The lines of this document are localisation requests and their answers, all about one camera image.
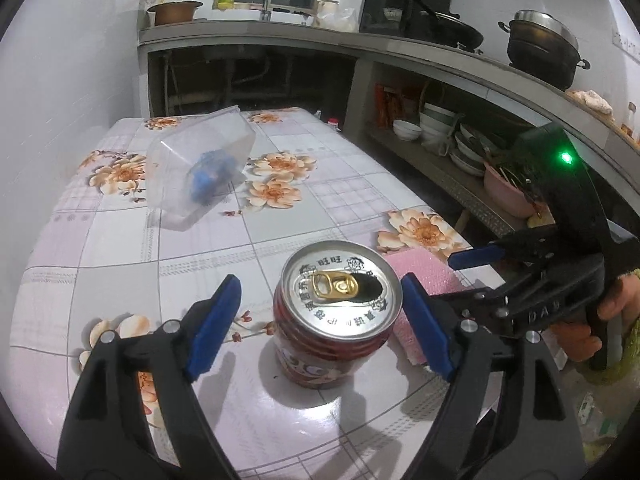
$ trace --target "transparent plastic box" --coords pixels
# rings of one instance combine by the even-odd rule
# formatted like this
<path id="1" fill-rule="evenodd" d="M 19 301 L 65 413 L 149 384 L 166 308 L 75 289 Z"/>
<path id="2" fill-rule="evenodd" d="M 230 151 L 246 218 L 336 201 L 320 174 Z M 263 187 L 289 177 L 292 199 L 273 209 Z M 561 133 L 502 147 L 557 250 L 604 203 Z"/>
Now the transparent plastic box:
<path id="1" fill-rule="evenodd" d="M 210 209 L 240 177 L 254 141 L 237 106 L 183 121 L 146 153 L 148 206 L 178 218 Z"/>

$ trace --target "faucet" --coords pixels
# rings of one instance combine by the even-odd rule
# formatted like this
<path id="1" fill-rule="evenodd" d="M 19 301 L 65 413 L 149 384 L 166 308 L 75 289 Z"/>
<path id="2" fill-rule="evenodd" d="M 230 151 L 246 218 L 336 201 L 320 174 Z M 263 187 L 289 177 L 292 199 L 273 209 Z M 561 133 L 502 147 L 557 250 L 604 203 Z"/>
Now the faucet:
<path id="1" fill-rule="evenodd" d="M 260 21 L 261 22 L 270 22 L 271 21 L 271 11 L 269 10 L 269 4 L 271 0 L 264 0 L 262 2 L 262 10 L 260 12 Z"/>

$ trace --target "gold pull tab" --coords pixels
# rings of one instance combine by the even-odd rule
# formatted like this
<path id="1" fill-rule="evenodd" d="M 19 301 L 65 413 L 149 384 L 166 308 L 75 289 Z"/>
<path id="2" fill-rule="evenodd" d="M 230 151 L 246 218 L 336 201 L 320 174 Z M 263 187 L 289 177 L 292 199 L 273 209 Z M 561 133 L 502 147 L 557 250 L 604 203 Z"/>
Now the gold pull tab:
<path id="1" fill-rule="evenodd" d="M 348 272 L 316 270 L 311 275 L 316 296 L 322 300 L 350 300 L 358 295 L 358 282 Z"/>

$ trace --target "floral tablecloth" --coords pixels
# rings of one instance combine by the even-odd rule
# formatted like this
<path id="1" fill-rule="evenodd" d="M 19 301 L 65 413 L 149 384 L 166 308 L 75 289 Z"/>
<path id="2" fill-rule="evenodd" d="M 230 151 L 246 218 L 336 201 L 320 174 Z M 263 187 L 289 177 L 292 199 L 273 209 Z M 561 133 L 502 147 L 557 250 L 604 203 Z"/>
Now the floral tablecloth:
<path id="1" fill-rule="evenodd" d="M 256 132 L 247 182 L 186 230 L 147 208 L 145 152 L 190 117 L 119 121 L 60 197 L 22 278 L 6 388 L 18 422 L 52 464 L 100 332 L 135 335 L 180 319 L 229 273 L 243 284 L 238 318 L 193 387 L 243 478 L 399 479 L 429 431 L 447 385 L 412 367 L 394 339 L 340 388 L 306 390 L 284 378 L 270 337 L 271 298 L 286 259 L 318 240 L 383 252 L 427 246 L 442 258 L 466 242 L 311 114 L 246 116 Z M 458 275 L 466 286 L 502 283 L 490 267 Z M 156 446 L 175 461 L 152 378 L 141 374 L 140 385 Z M 496 388 L 492 381 L 487 405 Z"/>

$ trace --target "can rim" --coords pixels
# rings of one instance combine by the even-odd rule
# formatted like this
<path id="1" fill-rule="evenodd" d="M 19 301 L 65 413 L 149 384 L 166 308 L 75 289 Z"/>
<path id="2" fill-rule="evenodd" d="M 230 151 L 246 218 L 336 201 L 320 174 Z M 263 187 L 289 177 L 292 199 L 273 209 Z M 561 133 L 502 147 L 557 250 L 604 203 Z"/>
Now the can rim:
<path id="1" fill-rule="evenodd" d="M 356 335 L 349 335 L 349 336 L 339 336 L 339 335 L 327 334 L 326 332 L 319 332 L 316 326 L 310 324 L 304 317 L 300 315 L 300 312 L 297 309 L 294 309 L 290 306 L 291 304 L 293 304 L 293 301 L 292 301 L 292 298 L 290 297 L 288 287 L 284 286 L 284 277 L 290 274 L 290 268 L 292 266 L 292 262 L 294 262 L 295 259 L 297 259 L 296 257 L 302 251 L 309 251 L 309 248 L 312 248 L 321 244 L 326 244 L 328 242 L 337 244 L 339 246 L 344 246 L 345 248 L 346 247 L 358 248 L 364 254 L 364 256 L 369 260 L 371 260 L 376 266 L 378 266 L 381 272 L 388 278 L 390 282 L 389 285 L 390 285 L 391 291 L 393 292 L 393 295 L 394 295 L 394 300 L 395 300 L 394 305 L 389 309 L 389 312 L 390 312 L 389 316 L 387 316 L 384 322 L 376 328 L 376 331 L 374 333 L 369 332 L 369 333 L 364 333 L 360 335 L 356 334 Z M 306 245 L 298 249 L 295 253 L 293 253 L 287 259 L 284 266 L 282 267 L 282 274 L 280 276 L 279 285 L 280 285 L 280 293 L 283 295 L 282 299 L 284 300 L 284 307 L 287 309 L 288 312 L 290 312 L 290 314 L 296 320 L 296 322 L 298 322 L 301 326 L 303 326 L 306 330 L 309 330 L 313 334 L 322 336 L 332 341 L 359 342 L 359 341 L 366 341 L 369 339 L 373 339 L 393 326 L 393 324 L 396 322 L 396 319 L 400 315 L 400 310 L 402 309 L 402 286 L 400 283 L 400 278 L 398 278 L 398 276 L 396 275 L 396 272 L 393 270 L 393 267 L 391 267 L 388 261 L 386 261 L 380 254 L 378 254 L 373 249 L 368 248 L 367 246 L 364 246 L 362 244 L 358 244 L 356 242 L 350 242 L 347 240 L 320 240 L 318 242 L 314 242 L 312 244 Z"/>

